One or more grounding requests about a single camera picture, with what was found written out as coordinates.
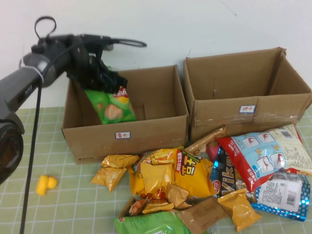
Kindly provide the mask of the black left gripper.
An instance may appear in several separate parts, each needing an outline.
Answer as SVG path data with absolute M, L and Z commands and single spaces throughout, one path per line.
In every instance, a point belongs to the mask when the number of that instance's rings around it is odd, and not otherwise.
M 67 77 L 79 83 L 84 89 L 114 94 L 128 83 L 125 77 L 88 53 L 71 52 L 71 62 L 67 69 Z

